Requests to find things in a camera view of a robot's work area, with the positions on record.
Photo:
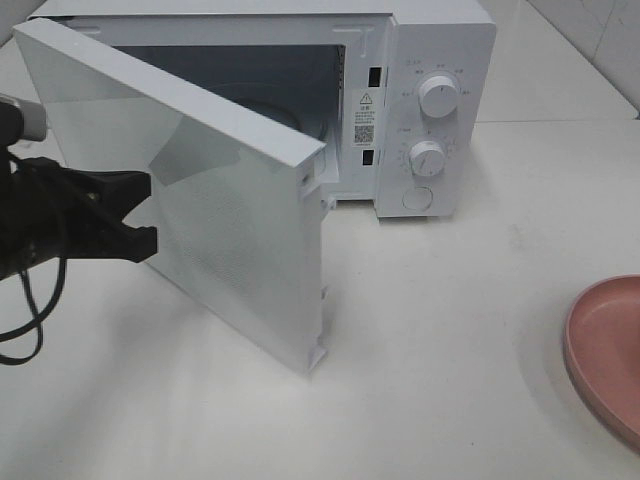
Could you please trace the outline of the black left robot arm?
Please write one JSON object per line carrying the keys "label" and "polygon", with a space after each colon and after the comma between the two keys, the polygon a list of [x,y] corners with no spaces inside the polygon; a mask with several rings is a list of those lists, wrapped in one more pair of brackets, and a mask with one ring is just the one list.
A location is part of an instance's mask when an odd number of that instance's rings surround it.
{"label": "black left robot arm", "polygon": [[1,154],[1,277],[50,259],[142,262],[158,251],[153,226],[125,217],[152,193],[140,171],[81,171],[47,157]]}

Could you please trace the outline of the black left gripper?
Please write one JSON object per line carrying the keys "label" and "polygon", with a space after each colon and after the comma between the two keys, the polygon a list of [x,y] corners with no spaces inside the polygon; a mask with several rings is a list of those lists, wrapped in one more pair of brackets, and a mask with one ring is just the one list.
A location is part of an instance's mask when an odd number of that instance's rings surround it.
{"label": "black left gripper", "polygon": [[[121,220],[150,196],[145,172],[91,172],[46,157],[3,157],[1,276],[53,258],[149,259],[158,252],[157,228]],[[103,218],[105,212],[115,218]]]}

